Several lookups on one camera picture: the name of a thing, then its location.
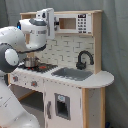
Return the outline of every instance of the oven door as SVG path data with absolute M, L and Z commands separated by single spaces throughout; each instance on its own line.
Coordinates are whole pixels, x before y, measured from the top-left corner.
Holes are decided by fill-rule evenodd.
M 83 128 L 82 92 L 54 81 L 45 81 L 45 128 Z

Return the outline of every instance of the stovetop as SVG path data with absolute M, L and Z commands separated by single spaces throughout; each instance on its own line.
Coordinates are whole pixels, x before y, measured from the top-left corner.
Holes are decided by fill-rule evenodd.
M 47 72 L 53 68 L 56 68 L 56 67 L 58 67 L 58 66 L 52 65 L 52 64 L 46 64 L 46 63 L 39 63 L 37 67 L 33 67 L 33 68 L 25 67 L 24 64 L 18 66 L 18 68 L 22 68 L 24 70 L 30 70 L 33 72 L 40 72 L 40 73 L 45 73 L 45 72 Z

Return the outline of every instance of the wooden frame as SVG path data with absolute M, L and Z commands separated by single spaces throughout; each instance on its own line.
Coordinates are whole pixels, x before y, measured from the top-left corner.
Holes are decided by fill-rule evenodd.
M 101 71 L 101 10 L 94 11 L 64 11 L 55 12 L 55 14 L 92 14 L 92 26 L 93 30 L 91 34 L 57 34 L 57 35 L 81 35 L 81 36 L 93 36 L 94 37 L 94 74 Z M 36 12 L 20 13 L 21 19 L 34 18 Z M 29 41 L 29 35 L 26 35 L 26 42 Z M 83 128 L 89 128 L 89 89 L 82 89 L 82 106 L 83 106 Z M 101 88 L 101 128 L 105 126 L 105 88 Z

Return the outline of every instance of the cabinet handle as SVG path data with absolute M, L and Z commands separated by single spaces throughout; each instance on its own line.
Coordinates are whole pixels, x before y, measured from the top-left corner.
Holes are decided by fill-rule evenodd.
M 47 104 L 47 115 L 48 115 L 49 119 L 51 119 L 50 107 L 51 107 L 51 101 L 49 101 L 48 104 Z

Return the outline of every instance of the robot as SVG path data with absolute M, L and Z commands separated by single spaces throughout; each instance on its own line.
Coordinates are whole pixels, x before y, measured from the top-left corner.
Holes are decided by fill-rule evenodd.
M 25 34 L 30 34 L 29 44 Z M 37 11 L 35 19 L 20 20 L 17 27 L 0 29 L 0 126 L 7 128 L 40 128 L 34 115 L 28 113 L 5 84 L 4 75 L 19 65 L 18 53 L 42 51 L 46 40 L 54 39 L 54 10 Z

